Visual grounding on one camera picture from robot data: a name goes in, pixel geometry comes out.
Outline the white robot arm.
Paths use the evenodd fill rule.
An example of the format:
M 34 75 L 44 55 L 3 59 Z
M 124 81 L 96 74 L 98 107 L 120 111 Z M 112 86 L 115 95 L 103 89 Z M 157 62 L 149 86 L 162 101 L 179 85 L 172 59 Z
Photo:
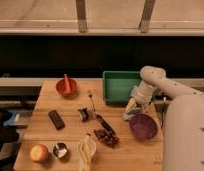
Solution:
M 133 118 L 137 105 L 148 104 L 155 88 L 163 91 L 171 98 L 165 116 L 163 171 L 204 171 L 204 92 L 167 78 L 159 67 L 144 66 L 140 77 L 123 119 Z

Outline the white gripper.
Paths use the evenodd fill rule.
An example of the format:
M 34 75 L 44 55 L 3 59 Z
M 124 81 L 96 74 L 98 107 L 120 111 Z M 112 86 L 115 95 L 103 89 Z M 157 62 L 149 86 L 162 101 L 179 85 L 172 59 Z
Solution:
M 136 106 L 136 102 L 142 105 L 142 112 L 149 113 L 148 104 L 152 100 L 153 88 L 151 86 L 135 87 L 134 97 L 129 99 L 125 112 L 129 112 Z

